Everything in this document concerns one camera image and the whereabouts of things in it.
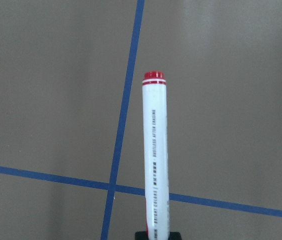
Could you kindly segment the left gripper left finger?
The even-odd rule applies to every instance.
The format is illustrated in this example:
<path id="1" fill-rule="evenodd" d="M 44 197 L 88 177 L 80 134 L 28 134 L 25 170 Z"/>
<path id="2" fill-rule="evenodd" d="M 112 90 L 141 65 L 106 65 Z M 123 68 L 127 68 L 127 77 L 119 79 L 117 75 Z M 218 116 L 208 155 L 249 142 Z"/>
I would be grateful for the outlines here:
<path id="1" fill-rule="evenodd" d="M 135 240 L 148 240 L 148 233 L 146 231 L 137 231 L 134 234 Z"/>

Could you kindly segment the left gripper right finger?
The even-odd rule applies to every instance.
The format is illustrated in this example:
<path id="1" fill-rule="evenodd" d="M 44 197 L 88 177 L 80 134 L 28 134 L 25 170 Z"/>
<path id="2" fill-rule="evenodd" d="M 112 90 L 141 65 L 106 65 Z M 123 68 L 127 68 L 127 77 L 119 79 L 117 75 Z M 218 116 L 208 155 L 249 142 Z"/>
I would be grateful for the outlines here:
<path id="1" fill-rule="evenodd" d="M 182 235 L 180 232 L 177 231 L 171 231 L 169 233 L 168 240 L 182 240 Z"/>

